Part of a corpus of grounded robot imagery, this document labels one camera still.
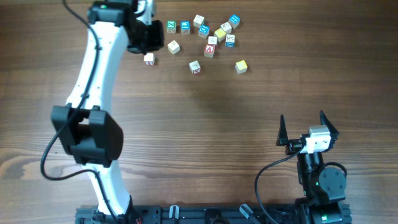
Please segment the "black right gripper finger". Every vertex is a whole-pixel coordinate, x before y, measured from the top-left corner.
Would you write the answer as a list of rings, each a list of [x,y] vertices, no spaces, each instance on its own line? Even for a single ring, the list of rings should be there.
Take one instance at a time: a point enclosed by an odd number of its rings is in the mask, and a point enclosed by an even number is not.
[[[339,136],[340,132],[332,125],[332,123],[326,117],[326,114],[323,112],[323,110],[320,111],[320,122],[321,122],[321,125],[327,126],[327,128],[329,129],[329,132],[331,134],[331,137]]]
[[[276,145],[277,146],[286,146],[289,143],[289,138],[287,135],[286,125],[285,125],[285,118],[284,115],[280,116],[280,126],[279,132],[277,135]]]

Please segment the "white red-striped wooden block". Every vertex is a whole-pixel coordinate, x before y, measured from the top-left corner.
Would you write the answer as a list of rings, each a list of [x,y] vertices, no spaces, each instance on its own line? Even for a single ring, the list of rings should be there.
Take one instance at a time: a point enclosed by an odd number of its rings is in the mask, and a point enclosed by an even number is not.
[[[155,65],[155,55],[153,53],[146,53],[144,56],[144,63],[146,65]]]

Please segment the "white red-check wooden block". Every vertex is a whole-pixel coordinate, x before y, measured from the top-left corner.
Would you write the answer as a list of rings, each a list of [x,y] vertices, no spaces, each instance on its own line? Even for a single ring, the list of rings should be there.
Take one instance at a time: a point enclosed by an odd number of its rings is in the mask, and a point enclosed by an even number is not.
[[[201,66],[197,60],[190,62],[188,66],[192,74],[199,74],[201,72]]]

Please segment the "small white red-drawing block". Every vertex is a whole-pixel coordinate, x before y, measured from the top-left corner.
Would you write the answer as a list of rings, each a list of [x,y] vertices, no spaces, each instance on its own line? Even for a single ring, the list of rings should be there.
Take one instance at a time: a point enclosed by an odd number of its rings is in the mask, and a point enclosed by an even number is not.
[[[218,43],[218,38],[215,36],[209,36],[208,37],[208,44],[209,45],[217,45]]]

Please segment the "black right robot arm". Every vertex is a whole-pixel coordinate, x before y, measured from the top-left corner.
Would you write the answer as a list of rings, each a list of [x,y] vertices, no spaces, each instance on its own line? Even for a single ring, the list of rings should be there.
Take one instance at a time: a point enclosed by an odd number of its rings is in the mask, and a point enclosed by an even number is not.
[[[323,161],[322,154],[333,148],[339,131],[320,112],[320,125],[308,128],[308,133],[298,139],[287,135],[285,118],[280,116],[276,145],[285,147],[285,154],[297,158],[299,184],[304,198],[295,201],[301,223],[342,223],[340,202],[346,198],[346,168],[337,162]]]

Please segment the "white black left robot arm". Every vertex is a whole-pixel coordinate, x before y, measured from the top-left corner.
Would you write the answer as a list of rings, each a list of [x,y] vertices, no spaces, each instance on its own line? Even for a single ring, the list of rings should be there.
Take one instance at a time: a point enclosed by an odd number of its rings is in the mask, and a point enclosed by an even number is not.
[[[76,212],[77,223],[138,223],[118,159],[124,133],[111,117],[111,99],[124,52],[148,55],[164,45],[154,1],[95,1],[82,20],[88,30],[78,80],[63,106],[54,106],[54,140],[88,174],[98,205]]]

